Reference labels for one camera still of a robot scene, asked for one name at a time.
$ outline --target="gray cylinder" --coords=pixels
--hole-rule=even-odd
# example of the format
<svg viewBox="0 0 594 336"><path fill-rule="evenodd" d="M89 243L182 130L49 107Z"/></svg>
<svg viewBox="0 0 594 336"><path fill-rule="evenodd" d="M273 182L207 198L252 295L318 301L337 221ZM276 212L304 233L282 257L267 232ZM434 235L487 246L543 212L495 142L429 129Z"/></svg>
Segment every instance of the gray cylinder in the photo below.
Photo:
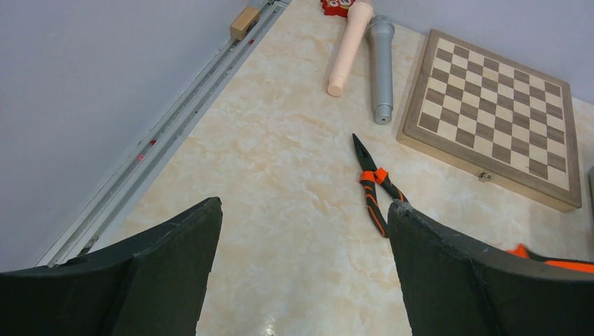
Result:
<svg viewBox="0 0 594 336"><path fill-rule="evenodd" d="M372 49L373 117L380 125L386 125L392 121L394 108L392 38L394 38L392 20L386 15L376 15L369 23L369 39Z"/></svg>

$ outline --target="red toy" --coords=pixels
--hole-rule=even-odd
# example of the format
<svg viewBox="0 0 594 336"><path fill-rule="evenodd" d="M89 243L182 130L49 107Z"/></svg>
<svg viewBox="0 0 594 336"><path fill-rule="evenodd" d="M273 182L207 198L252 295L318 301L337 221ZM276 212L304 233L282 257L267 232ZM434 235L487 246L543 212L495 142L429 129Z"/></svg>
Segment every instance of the red toy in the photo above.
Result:
<svg viewBox="0 0 594 336"><path fill-rule="evenodd" d="M354 4L355 1L356 0L321 0L324 15L338 15L343 18L347 17L349 7Z"/></svg>

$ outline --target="gray wall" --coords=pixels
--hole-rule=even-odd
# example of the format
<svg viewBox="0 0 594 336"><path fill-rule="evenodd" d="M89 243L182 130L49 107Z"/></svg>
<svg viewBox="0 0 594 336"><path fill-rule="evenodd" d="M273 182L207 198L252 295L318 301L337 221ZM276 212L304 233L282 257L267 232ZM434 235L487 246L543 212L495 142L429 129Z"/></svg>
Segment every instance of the gray wall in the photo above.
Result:
<svg viewBox="0 0 594 336"><path fill-rule="evenodd" d="M376 13L426 34L443 30L565 79L594 103L592 0L375 0Z"/></svg>
<svg viewBox="0 0 594 336"><path fill-rule="evenodd" d="M49 249L248 3L0 2L0 271Z"/></svg>

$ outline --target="needle-nose pliers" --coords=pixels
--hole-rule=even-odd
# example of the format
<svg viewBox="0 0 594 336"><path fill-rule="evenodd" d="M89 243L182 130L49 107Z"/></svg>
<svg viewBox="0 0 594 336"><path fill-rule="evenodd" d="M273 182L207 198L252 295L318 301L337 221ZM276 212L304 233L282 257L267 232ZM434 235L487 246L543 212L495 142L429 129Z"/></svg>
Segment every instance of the needle-nose pliers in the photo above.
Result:
<svg viewBox="0 0 594 336"><path fill-rule="evenodd" d="M400 189L392 184L388 177L388 172L383 168L376 167L371 155L354 133L353 144L354 151L357 154L357 159L361 165L361 168L363 169L359 183L365 190L365 201L367 203L369 216L371 217L371 221L378 229L382 237L387 238L387 225L384 217L382 216L380 206L378 205L378 198L375 193L375 184L377 183L382 186L382 188L384 188L384 190L386 190L387 193L395 200L408 202L408 199L406 199L406 196L404 196Z"/></svg>

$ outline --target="chessboard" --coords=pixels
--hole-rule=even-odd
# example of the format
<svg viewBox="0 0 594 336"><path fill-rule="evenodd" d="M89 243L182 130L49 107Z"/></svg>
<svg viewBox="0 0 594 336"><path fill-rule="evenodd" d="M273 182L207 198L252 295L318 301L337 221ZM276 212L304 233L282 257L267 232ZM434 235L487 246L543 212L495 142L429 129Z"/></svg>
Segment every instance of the chessboard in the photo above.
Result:
<svg viewBox="0 0 594 336"><path fill-rule="evenodd" d="M432 30L398 140L563 212L581 207L569 84Z"/></svg>

